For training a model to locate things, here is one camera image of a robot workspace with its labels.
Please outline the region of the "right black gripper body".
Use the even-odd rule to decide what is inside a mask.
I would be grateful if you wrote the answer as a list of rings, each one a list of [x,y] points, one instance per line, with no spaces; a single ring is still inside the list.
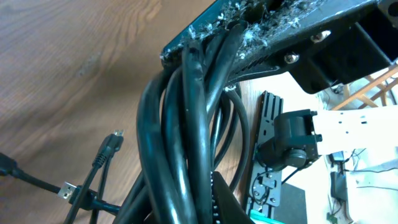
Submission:
[[[301,88],[314,94],[348,84],[397,62],[397,1],[376,8],[343,34],[332,31],[317,53],[289,70]]]

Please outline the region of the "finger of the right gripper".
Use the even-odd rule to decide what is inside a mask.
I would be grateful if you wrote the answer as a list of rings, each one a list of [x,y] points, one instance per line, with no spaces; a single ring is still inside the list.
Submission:
[[[204,48],[241,24],[243,34],[231,69],[231,83],[283,73],[330,48],[378,1],[215,1],[163,49],[164,67],[181,61],[186,41]]]

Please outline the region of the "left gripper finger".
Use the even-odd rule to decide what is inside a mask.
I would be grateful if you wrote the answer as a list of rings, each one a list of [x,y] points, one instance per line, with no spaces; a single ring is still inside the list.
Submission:
[[[212,173],[213,224],[254,224],[219,172]]]

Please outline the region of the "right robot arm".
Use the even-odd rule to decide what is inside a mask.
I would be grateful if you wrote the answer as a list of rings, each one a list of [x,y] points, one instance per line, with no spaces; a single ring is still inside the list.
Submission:
[[[243,23],[243,42],[228,84],[289,72],[314,94],[383,68],[397,69],[397,2],[216,1],[161,53],[164,66],[180,61],[188,38],[205,43]],[[321,155],[397,144],[382,130],[397,124],[397,107],[300,110],[277,113],[274,135],[259,146],[258,161],[281,170],[305,167]]]

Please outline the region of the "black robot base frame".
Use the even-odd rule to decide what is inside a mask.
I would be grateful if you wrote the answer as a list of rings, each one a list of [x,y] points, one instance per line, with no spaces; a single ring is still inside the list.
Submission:
[[[307,161],[305,118],[283,113],[284,100],[268,91],[261,95],[257,133],[244,199],[244,210],[258,222],[273,223],[280,205],[282,170],[302,168]]]

